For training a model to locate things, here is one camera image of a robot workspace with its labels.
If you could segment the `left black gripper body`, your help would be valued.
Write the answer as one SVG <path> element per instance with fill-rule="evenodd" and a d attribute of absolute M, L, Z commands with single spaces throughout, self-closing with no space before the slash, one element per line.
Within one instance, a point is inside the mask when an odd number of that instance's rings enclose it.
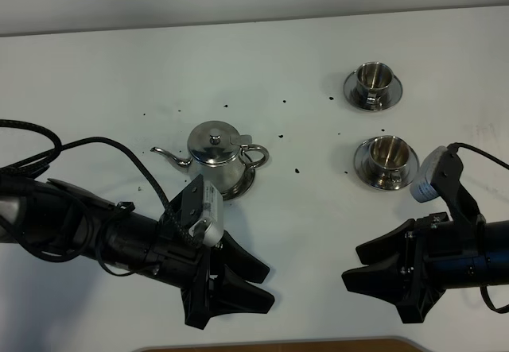
<path fill-rule="evenodd" d="M 175 235 L 164 235 L 155 225 L 147 236 L 146 276 L 179 288 L 185 324 L 203 330 L 209 320 L 220 315 L 220 295 L 225 271 L 213 267 L 212 249 L 197 249 Z"/>

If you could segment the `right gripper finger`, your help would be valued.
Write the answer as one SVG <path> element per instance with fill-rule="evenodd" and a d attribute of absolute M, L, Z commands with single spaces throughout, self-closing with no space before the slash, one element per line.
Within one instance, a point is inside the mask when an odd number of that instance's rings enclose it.
<path fill-rule="evenodd" d="M 408 233 L 414 231 L 415 223 L 414 219 L 408 219 L 389 233 L 357 246 L 360 263 L 373 265 L 397 254 L 402 259 L 401 264 L 410 267 L 414 262 L 414 236 Z"/>
<path fill-rule="evenodd" d="M 414 261 L 402 254 L 394 254 L 382 261 L 349 269 L 341 277 L 349 292 L 403 306 L 413 299 L 413 275 Z"/>

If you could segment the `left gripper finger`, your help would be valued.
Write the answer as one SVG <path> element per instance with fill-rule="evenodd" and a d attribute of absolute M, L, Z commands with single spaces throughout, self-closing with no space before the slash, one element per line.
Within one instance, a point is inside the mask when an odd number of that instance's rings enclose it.
<path fill-rule="evenodd" d="M 245 281 L 261 284 L 270 267 L 248 253 L 227 231 L 223 232 L 220 254 L 223 263 Z"/>
<path fill-rule="evenodd" d="M 218 276 L 209 282 L 211 317 L 232 314 L 266 314 L 275 297 L 233 274 Z"/>

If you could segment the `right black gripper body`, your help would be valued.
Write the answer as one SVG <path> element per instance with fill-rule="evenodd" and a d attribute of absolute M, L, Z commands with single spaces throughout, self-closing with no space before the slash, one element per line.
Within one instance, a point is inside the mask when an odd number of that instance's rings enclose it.
<path fill-rule="evenodd" d="M 455 224 L 445 212 L 415 220 L 414 275 L 410 303 L 397 306 L 403 323 L 423 323 L 432 307 L 453 288 L 485 285 L 485 258 L 467 255 Z"/>

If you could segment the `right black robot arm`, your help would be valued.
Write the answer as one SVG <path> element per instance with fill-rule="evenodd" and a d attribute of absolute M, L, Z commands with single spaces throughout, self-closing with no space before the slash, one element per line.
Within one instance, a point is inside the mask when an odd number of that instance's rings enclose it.
<path fill-rule="evenodd" d="M 408 219 L 356 247 L 361 267 L 342 279 L 349 292 L 393 304 L 403 323 L 423 323 L 448 289 L 481 289 L 508 282 L 508 223 L 481 222 L 476 251 L 467 256 L 445 212 Z"/>

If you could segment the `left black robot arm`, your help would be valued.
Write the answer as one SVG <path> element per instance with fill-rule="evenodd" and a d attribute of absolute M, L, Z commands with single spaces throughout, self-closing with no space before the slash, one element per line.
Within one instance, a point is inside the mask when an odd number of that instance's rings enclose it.
<path fill-rule="evenodd" d="M 202 177 L 151 219 L 131 202 L 112 203 L 51 179 L 1 180 L 1 240 L 63 263 L 78 256 L 116 276 L 138 274 L 179 288 L 185 323 L 202 329 L 219 315 L 265 314 L 269 267 L 223 228 L 221 194 Z"/>

